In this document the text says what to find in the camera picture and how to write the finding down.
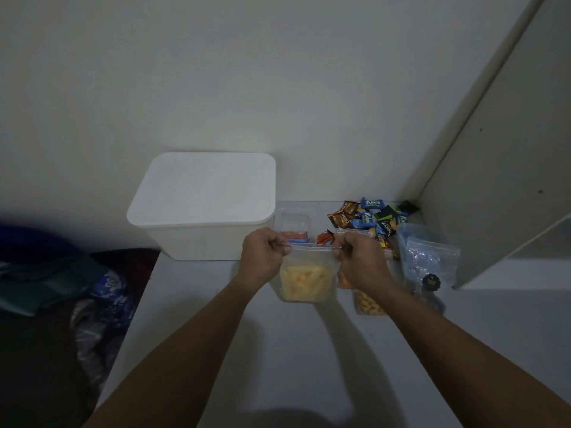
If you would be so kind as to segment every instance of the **white storage box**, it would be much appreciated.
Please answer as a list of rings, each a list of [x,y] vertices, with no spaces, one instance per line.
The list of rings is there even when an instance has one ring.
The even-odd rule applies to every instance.
[[[164,153],[127,219],[174,259],[240,259],[244,237],[271,226],[276,162],[264,153]]]

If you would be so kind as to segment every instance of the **hand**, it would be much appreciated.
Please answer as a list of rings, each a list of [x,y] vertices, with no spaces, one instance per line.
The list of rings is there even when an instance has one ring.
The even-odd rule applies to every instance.
[[[337,250],[341,271],[353,287],[373,297],[374,290],[392,282],[384,250],[374,238],[346,232],[333,245],[343,247]]]
[[[236,280],[257,292],[280,270],[283,257],[291,252],[287,239],[269,227],[248,234],[242,244],[242,257]]]

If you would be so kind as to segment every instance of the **person's left hand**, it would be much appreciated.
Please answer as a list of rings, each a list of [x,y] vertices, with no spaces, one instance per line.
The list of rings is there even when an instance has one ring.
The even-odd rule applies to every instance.
[[[287,239],[270,227],[248,234],[242,244],[242,257],[236,280],[257,292],[280,270],[283,257],[291,252]]]

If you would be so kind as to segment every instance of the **white table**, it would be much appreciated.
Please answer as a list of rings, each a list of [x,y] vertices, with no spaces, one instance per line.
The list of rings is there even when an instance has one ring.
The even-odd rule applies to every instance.
[[[316,227],[325,230],[327,213],[340,202],[308,205],[316,208]],[[236,267],[162,253],[99,403],[223,288]],[[443,288],[438,295],[448,318],[571,401],[571,293]],[[388,317],[358,316],[349,290],[311,305],[281,302],[266,285],[246,309],[201,426],[330,424],[459,426]]]

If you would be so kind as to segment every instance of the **person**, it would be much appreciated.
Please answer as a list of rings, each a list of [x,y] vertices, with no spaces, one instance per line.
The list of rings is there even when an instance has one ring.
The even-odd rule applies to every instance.
[[[335,244],[341,271],[387,312],[463,425],[571,426],[563,399],[395,285],[379,243],[346,233]],[[236,277],[149,353],[84,428],[196,426],[248,302],[290,250],[269,228],[250,233]]]

